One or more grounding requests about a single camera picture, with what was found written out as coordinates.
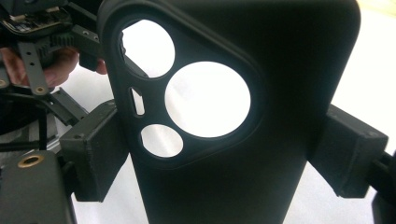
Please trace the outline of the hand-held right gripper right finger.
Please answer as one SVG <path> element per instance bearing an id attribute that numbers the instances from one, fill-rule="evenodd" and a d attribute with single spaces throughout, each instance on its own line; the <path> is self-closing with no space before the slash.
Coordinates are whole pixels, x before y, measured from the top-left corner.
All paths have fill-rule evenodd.
<path id="1" fill-rule="evenodd" d="M 369 168 L 381 158 L 388 140 L 379 130 L 331 105 L 308 161 L 337 196 L 364 198 Z"/>

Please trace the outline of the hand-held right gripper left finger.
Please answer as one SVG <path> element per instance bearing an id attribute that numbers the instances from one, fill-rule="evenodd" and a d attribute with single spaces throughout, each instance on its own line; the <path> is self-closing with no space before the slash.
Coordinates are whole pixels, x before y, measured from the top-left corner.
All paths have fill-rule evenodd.
<path id="1" fill-rule="evenodd" d="M 75 164 L 80 202 L 102 202 L 129 151 L 113 100 L 97 106 L 60 139 L 62 153 Z"/>

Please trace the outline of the black phone case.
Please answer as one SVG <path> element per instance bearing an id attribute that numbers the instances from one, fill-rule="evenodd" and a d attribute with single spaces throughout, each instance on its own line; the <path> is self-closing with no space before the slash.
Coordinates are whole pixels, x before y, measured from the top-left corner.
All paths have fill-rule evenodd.
<path id="1" fill-rule="evenodd" d="M 281 224 L 360 20 L 356 0 L 104 0 L 149 224 Z"/>

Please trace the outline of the white board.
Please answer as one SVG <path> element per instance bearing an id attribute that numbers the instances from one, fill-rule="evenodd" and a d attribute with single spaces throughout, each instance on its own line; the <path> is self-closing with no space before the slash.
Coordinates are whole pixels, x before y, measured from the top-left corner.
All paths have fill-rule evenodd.
<path id="1" fill-rule="evenodd" d="M 389 137 L 396 150 L 396 18 L 361 9 L 358 41 L 332 103 Z M 309 164 L 284 224 L 374 224 L 370 189 L 363 199 L 337 197 Z M 120 169 L 102 203 L 74 202 L 78 224 L 148 224 L 132 162 Z"/>

